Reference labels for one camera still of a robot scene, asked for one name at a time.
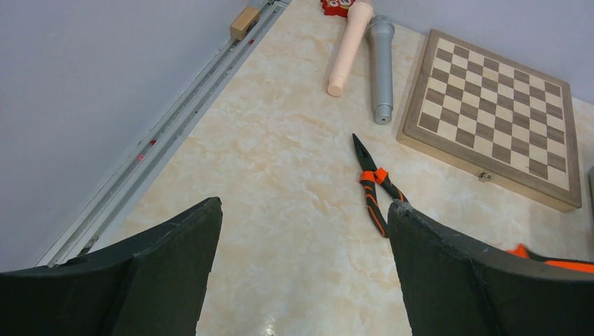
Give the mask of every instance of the marble surface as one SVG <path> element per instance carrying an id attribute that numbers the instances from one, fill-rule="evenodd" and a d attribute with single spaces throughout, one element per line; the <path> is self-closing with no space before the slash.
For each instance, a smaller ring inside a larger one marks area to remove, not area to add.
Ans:
<path id="1" fill-rule="evenodd" d="M 396 27 L 390 125 L 373 122 L 366 43 L 344 95 L 327 95 L 344 28 L 319 0 L 293 0 L 114 237 L 222 199 L 198 335 L 411 333 L 389 241 L 364 206 L 353 132 L 413 206 L 443 224 L 502 249 L 524 242 L 594 260 L 594 106 L 574 100 L 584 207 L 563 214 L 396 141 L 421 34 Z M 379 198 L 386 214 L 389 198 Z"/>

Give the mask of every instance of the checkered pattern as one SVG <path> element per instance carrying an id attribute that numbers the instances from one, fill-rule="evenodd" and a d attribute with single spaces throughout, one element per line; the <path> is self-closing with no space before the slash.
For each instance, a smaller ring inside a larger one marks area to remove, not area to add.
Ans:
<path id="1" fill-rule="evenodd" d="M 439 39 L 418 125 L 569 190 L 561 87 Z"/>

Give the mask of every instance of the pliers handle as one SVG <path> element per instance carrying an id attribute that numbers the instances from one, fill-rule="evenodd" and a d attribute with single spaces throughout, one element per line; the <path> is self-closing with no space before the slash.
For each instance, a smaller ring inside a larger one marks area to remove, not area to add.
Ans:
<path id="1" fill-rule="evenodd" d="M 387 224 L 382 216 L 380 206 L 378 205 L 378 196 L 375 193 L 375 184 L 379 184 L 386 190 L 386 192 L 395 200 L 401 200 L 402 202 L 408 202 L 406 196 L 398 189 L 388 177 L 388 172 L 383 168 L 379 168 L 376 171 L 364 171 L 361 173 L 359 183 L 363 186 L 365 191 L 365 202 L 367 203 L 367 210 L 371 221 L 378 229 L 382 237 L 387 238 Z"/>

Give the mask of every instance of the black and orange handle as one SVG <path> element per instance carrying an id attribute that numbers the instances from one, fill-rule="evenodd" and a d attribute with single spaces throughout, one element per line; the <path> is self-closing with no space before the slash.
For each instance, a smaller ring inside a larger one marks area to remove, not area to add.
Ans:
<path id="1" fill-rule="evenodd" d="M 387 193 L 392 196 L 395 200 L 401 200 L 402 202 L 408 202 L 406 196 L 398 189 L 389 179 L 388 172 L 383 168 L 379 168 L 374 172 L 375 182 L 384 188 Z"/>
<path id="2" fill-rule="evenodd" d="M 373 222 L 375 228 L 380 232 L 380 235 L 387 238 L 387 225 L 384 217 L 382 216 L 380 206 L 378 205 L 378 197 L 375 193 L 375 174 L 373 171 L 362 172 L 359 183 L 365 190 L 365 202 L 367 204 L 367 210 L 369 211 L 371 221 Z"/>
<path id="3" fill-rule="evenodd" d="M 521 258 L 539 261 L 551 266 L 567 268 L 568 270 L 578 272 L 594 273 L 594 262 L 543 257 L 526 248 L 524 244 L 519 244 L 515 249 L 508 250 L 508 252 Z"/>

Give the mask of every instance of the beige cylindrical object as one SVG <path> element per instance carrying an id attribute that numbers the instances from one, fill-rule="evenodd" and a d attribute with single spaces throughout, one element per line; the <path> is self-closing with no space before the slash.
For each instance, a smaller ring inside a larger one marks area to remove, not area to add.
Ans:
<path id="1" fill-rule="evenodd" d="M 339 97 L 343 93 L 354 57 L 371 18 L 373 18 L 371 0 L 359 0 L 349 8 L 347 29 L 328 79 L 330 95 Z"/>

